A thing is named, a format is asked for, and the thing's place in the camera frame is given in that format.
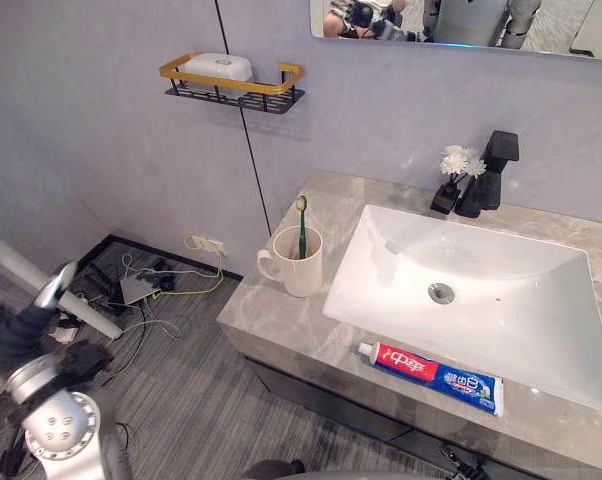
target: red and blue packaging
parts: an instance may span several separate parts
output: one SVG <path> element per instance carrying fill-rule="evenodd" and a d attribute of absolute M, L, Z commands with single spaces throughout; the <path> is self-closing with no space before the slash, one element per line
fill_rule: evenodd
<path fill-rule="evenodd" d="M 360 344 L 359 353 L 377 368 L 503 416 L 503 380 L 499 377 L 460 370 L 379 342 Z"/>

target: wall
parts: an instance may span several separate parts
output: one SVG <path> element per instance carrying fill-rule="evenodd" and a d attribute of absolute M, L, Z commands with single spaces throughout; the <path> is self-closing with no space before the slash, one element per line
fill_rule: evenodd
<path fill-rule="evenodd" d="M 241 117 L 158 74 L 223 48 L 212 0 L 0 0 L 0 235 L 50 271 L 108 233 L 197 257 L 197 231 L 249 270 L 268 234 Z"/>
<path fill-rule="evenodd" d="M 505 201 L 602 221 L 602 63 L 313 38 L 306 0 L 220 0 L 259 80 L 307 69 L 284 116 L 246 111 L 270 223 L 317 168 L 434 189 L 445 145 L 520 134 Z M 214 2 L 0 1 L 0 234 L 46 270 L 118 233 L 245 273 L 267 238 L 238 113 L 169 97 L 157 67 L 223 51 Z"/>
<path fill-rule="evenodd" d="M 602 62 L 532 53 L 313 38 L 307 1 L 221 0 L 231 53 L 261 81 L 304 65 L 287 115 L 247 112 L 272 224 L 315 169 L 434 189 L 443 147 L 519 134 L 503 200 L 602 221 Z"/>

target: gray carpet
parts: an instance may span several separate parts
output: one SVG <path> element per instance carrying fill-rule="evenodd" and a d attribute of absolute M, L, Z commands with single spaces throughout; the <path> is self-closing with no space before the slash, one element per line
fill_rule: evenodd
<path fill-rule="evenodd" d="M 117 271 L 121 275 L 120 257 L 128 252 L 133 266 L 149 266 L 156 258 L 115 244 L 96 263 L 113 277 Z M 198 290 L 214 282 L 188 274 L 177 287 Z M 179 325 L 183 339 L 173 340 L 154 326 L 137 360 L 104 387 L 117 399 L 118 421 L 131 427 L 129 453 L 137 480 L 234 480 L 266 458 L 299 458 L 310 471 L 415 472 L 444 478 L 427 463 L 268 393 L 215 323 L 236 285 L 226 279 L 211 294 L 150 300 L 159 319 Z M 98 295 L 81 276 L 72 290 L 87 298 Z M 122 325 L 141 320 L 137 310 L 121 318 Z M 137 328 L 112 344 L 113 370 L 126 362 L 140 334 Z M 91 328 L 82 329 L 79 338 L 106 342 Z M 100 374 L 96 383 L 107 378 Z M 6 441 L 0 435 L 0 452 Z M 44 478 L 40 467 L 26 469 L 22 477 L 31 472 L 30 479 Z"/>

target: electrical outlet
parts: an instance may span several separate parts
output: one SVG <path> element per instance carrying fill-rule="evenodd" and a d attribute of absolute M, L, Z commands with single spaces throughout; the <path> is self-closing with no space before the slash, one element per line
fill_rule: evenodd
<path fill-rule="evenodd" d="M 192 241 L 198 248 L 200 248 L 204 252 L 221 253 L 221 255 L 226 255 L 223 242 L 219 242 L 218 240 L 212 240 L 207 235 L 193 235 Z"/>
<path fill-rule="evenodd" d="M 206 252 L 212 253 L 221 253 L 221 255 L 225 255 L 225 248 L 223 247 L 223 242 L 219 242 L 218 240 L 206 240 L 203 242 L 202 250 Z"/>

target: white cable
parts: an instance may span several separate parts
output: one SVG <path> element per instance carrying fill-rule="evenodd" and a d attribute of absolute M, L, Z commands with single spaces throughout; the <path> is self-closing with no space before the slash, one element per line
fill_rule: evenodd
<path fill-rule="evenodd" d="M 152 310 L 152 308 L 150 307 L 150 304 L 148 303 L 148 298 L 144 298 L 143 299 L 143 304 L 145 305 L 145 308 L 148 309 L 148 313 L 150 314 L 150 318 L 152 320 L 159 320 L 157 318 L 157 316 L 154 314 L 154 310 Z M 163 326 L 162 323 L 159 323 L 159 327 L 161 327 L 161 330 L 163 330 L 165 332 L 165 334 L 172 338 L 173 340 L 180 340 L 181 338 L 183 338 L 183 335 L 181 334 L 181 330 L 179 330 L 179 336 L 175 337 L 174 335 L 172 335 L 170 332 L 168 332 L 168 330 Z"/>
<path fill-rule="evenodd" d="M 219 277 L 219 269 L 217 268 L 217 273 L 214 275 L 206 275 L 204 273 L 199 272 L 198 270 L 154 270 L 152 268 L 147 268 L 147 267 L 143 267 L 143 268 L 133 268 L 132 267 L 132 255 L 130 255 L 129 253 L 125 253 L 123 255 L 121 255 L 121 263 L 123 264 L 123 266 L 125 267 L 125 276 L 124 278 L 128 278 L 128 272 L 132 271 L 132 272 L 150 272 L 150 273 L 175 273 L 175 274 L 180 274 L 180 273 L 194 273 L 196 275 L 199 275 L 202 278 L 218 278 Z"/>
<path fill-rule="evenodd" d="M 116 305 L 118 307 L 132 308 L 133 310 L 141 310 L 141 307 L 135 307 L 134 305 L 127 305 L 125 303 L 106 302 L 106 304 L 107 305 Z"/>
<path fill-rule="evenodd" d="M 123 329 L 122 333 L 128 332 L 132 329 L 135 329 L 137 327 L 141 327 L 144 324 L 148 324 L 148 323 L 161 323 L 163 325 L 170 325 L 171 328 L 174 329 L 176 333 L 176 335 L 174 333 L 168 333 L 168 335 L 173 338 L 174 340 L 181 340 L 183 338 L 183 334 L 181 333 L 181 329 L 179 327 L 177 327 L 174 323 L 172 322 L 167 322 L 165 320 L 146 320 L 144 322 L 139 322 L 139 323 L 135 323 L 134 325 L 130 325 L 129 327 Z M 113 342 L 115 342 L 116 340 L 118 340 L 117 338 L 110 340 L 107 344 L 106 347 L 109 347 Z"/>

